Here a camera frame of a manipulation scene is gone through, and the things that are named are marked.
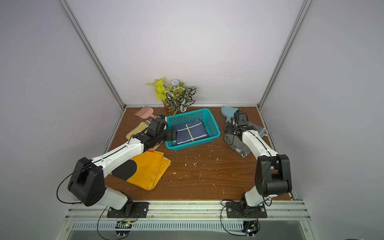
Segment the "navy striped pillowcase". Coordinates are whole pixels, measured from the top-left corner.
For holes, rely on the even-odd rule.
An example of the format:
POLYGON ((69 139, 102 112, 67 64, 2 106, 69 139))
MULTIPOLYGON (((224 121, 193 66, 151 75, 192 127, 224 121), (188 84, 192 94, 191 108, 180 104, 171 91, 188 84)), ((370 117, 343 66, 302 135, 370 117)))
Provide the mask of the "navy striped pillowcase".
POLYGON ((209 137, 202 120, 175 125, 172 128, 178 132, 176 145, 189 144, 209 137))

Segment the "teal plastic laundry basket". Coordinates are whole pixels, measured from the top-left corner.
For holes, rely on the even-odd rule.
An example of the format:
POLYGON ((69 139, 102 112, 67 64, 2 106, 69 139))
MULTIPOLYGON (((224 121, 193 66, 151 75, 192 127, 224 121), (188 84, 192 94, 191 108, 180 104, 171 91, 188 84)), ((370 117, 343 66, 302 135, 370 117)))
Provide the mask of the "teal plastic laundry basket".
POLYGON ((213 142, 221 135, 209 109, 167 117, 167 124, 170 130, 177 131, 177 139, 166 142, 166 147, 175 152, 213 142))

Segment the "pale yellow pillowcase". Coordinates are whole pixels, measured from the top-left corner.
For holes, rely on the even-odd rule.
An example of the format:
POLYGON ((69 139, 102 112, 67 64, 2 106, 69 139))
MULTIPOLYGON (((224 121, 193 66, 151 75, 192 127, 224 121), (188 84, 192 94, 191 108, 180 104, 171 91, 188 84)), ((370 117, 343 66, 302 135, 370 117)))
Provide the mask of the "pale yellow pillowcase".
POLYGON ((154 147, 147 148, 147 147, 145 147, 145 145, 140 140, 135 138, 135 135, 141 133, 142 131, 144 131, 149 126, 150 126, 149 121, 141 122, 137 127, 135 127, 132 131, 130 131, 126 135, 128 143, 126 143, 124 145, 125 145, 125 149, 127 149, 127 151, 128 150, 131 151, 133 149, 133 152, 134 151, 138 152, 139 150, 141 150, 140 153, 143 153, 145 151, 155 151, 159 147, 159 145, 156 145, 154 147))

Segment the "yellow cartoon pillowcase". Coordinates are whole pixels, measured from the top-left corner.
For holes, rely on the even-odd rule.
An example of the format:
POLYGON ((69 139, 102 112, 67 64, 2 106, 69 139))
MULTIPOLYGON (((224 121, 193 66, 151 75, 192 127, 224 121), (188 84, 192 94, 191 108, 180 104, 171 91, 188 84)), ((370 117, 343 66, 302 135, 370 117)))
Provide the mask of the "yellow cartoon pillowcase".
POLYGON ((151 191, 170 165, 171 160, 164 157, 164 153, 149 150, 129 159, 113 170, 111 175, 151 191))

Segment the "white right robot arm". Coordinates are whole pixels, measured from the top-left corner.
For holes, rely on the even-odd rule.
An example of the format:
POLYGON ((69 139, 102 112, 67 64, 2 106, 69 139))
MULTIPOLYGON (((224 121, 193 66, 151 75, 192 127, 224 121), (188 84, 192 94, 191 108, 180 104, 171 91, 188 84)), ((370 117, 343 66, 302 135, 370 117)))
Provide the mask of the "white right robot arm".
POLYGON ((267 145, 257 128, 249 123, 247 113, 237 108, 223 107, 222 114, 226 117, 224 133, 238 138, 257 160, 255 186, 243 194, 243 208, 257 207, 268 199, 291 192, 292 177, 288 156, 279 154, 267 145))

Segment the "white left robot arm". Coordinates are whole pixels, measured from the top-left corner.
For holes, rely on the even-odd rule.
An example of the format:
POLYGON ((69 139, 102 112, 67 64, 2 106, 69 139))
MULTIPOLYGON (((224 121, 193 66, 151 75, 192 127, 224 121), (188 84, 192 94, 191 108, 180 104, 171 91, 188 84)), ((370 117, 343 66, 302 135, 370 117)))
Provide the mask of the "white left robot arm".
POLYGON ((91 160, 78 160, 68 190, 87 207, 103 205, 118 211, 130 211, 129 197, 106 187, 105 178, 133 157, 157 144, 176 139, 177 131, 169 129, 165 120, 155 118, 146 129, 133 135, 123 145, 91 160))

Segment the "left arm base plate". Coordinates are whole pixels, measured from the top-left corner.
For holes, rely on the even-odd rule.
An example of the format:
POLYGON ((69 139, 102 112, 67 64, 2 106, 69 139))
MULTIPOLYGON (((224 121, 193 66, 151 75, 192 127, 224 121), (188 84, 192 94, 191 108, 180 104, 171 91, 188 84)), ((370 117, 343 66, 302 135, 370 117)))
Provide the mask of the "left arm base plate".
POLYGON ((107 218, 146 218, 149 202, 127 202, 122 209, 109 208, 107 218))

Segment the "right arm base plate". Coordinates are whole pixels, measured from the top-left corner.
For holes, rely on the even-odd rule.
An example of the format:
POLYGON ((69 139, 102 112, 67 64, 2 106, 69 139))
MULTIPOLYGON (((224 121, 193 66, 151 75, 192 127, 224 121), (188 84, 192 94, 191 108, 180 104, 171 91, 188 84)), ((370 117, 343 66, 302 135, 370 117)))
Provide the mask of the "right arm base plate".
POLYGON ((265 205, 249 207, 240 202, 225 202, 226 215, 229 219, 266 219, 265 205))

